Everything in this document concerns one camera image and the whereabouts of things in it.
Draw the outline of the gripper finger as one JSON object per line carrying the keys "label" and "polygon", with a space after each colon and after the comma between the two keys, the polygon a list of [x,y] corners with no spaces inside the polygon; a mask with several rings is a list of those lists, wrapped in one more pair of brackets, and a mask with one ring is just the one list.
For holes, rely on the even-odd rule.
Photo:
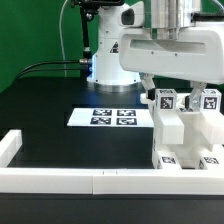
{"label": "gripper finger", "polygon": [[204,82],[191,81],[190,87],[192,92],[185,97],[185,107],[191,110],[200,108],[200,97],[207,84]]}
{"label": "gripper finger", "polygon": [[154,100],[155,99],[155,85],[153,81],[153,75],[149,73],[141,73],[140,80],[145,89],[146,98],[150,100]]}

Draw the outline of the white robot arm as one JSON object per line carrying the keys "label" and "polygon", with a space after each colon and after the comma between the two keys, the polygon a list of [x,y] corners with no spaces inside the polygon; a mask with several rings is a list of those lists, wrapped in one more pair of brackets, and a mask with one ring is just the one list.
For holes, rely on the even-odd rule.
{"label": "white robot arm", "polygon": [[140,0],[102,6],[91,87],[120,92],[139,84],[155,98],[153,78],[188,80],[191,109],[214,109],[207,84],[224,84],[224,6],[205,13],[201,0]]}

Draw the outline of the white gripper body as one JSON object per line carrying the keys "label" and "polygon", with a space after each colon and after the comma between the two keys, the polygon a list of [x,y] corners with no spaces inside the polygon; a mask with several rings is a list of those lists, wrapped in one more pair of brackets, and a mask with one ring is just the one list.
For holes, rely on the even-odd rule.
{"label": "white gripper body", "polygon": [[123,69],[224,83],[224,13],[203,13],[198,3],[136,3],[119,23]]}

